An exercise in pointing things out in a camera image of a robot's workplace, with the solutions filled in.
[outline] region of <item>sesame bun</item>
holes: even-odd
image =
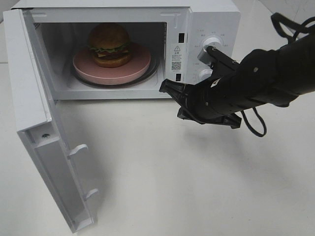
[[[101,23],[92,29],[88,43],[91,47],[114,49],[130,42],[127,31],[116,23]]]

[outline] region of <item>white table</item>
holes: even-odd
[[[237,0],[233,58],[286,41],[258,1]],[[15,133],[0,25],[0,235],[71,235]],[[176,118],[171,100],[61,101],[71,147],[86,143],[84,178],[100,193],[97,222],[80,236],[315,234],[315,93],[289,108],[259,107],[268,134]],[[250,122],[260,124],[247,112]]]

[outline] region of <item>cheese slice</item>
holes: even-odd
[[[123,50],[123,51],[122,51],[122,53],[128,53],[128,52],[129,52],[129,50],[128,50],[128,49],[125,49],[125,50]],[[107,55],[100,54],[100,53],[98,53],[97,55],[98,55],[98,57],[99,57],[99,58],[102,58],[102,57],[107,56]]]

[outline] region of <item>burger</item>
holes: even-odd
[[[118,67],[131,59],[127,31],[116,23],[101,23],[90,32],[88,46],[95,63],[102,67]]]

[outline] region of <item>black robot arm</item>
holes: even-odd
[[[196,84],[177,83],[166,79],[160,91],[168,93],[180,106],[178,117],[200,124],[229,125],[239,128],[242,112],[250,130],[262,137],[266,126],[255,107],[271,103],[287,107],[299,95],[315,91],[315,27],[299,25],[279,13],[272,15],[273,24],[288,44],[278,50],[253,50],[240,64],[212,46],[203,49],[198,59],[213,69],[211,77]],[[280,23],[296,30],[289,36]],[[307,36],[296,40],[299,32]],[[264,126],[264,133],[255,131],[243,110],[253,108]]]

